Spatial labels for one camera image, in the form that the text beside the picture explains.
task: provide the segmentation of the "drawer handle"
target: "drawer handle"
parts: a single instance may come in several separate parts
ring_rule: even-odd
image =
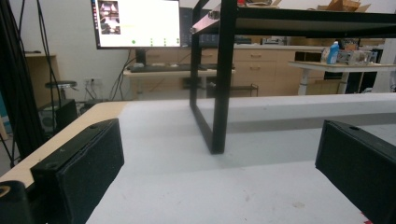
[[[260,54],[250,54],[250,57],[252,57],[252,58],[260,58],[261,55]]]
[[[261,69],[261,67],[259,67],[259,66],[250,66],[250,70],[257,71],[257,70],[260,70],[260,69]]]

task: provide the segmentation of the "computer monitor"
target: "computer monitor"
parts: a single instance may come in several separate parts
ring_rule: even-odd
[[[145,63],[150,48],[180,47],[178,0],[91,0],[98,49],[136,49]]]

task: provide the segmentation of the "white desk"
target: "white desk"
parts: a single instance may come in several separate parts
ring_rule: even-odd
[[[206,87],[206,78],[215,77],[217,70],[198,70],[198,77],[201,77],[201,85]],[[190,77],[190,71],[172,71],[172,72],[145,72],[145,73],[132,73],[130,70],[124,70],[123,75],[131,80],[137,80],[137,99],[142,98],[143,94],[143,79],[154,77]]]
[[[303,68],[303,76],[300,81],[299,95],[305,95],[306,86],[308,85],[308,76],[310,70],[319,70],[331,73],[343,73],[338,94],[344,94],[347,89],[347,79],[351,72],[390,72],[396,69],[396,64],[379,64],[369,63],[367,65],[347,65],[347,64],[326,64],[311,62],[289,62],[290,66]]]
[[[102,103],[0,178],[29,168],[85,127],[119,117],[125,164],[88,223],[357,224],[367,219],[315,168],[323,119],[396,145],[394,93],[232,98],[226,149],[210,155],[189,101]],[[213,100],[198,101],[207,120]]]

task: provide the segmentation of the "blue bottle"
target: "blue bottle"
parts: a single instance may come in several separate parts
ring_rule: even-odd
[[[335,64],[337,63],[338,51],[340,47],[338,46],[338,41],[334,41],[334,43],[330,46],[329,56],[327,57],[327,64]]]

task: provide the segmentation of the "shelving unit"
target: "shelving unit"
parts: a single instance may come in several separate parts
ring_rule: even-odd
[[[200,18],[208,1],[198,1],[192,12],[190,106],[212,154],[223,153],[225,147],[235,35],[396,37],[396,14],[239,7],[237,0],[225,0]],[[199,36],[203,34],[219,34],[212,128],[197,106],[197,71],[201,58]]]

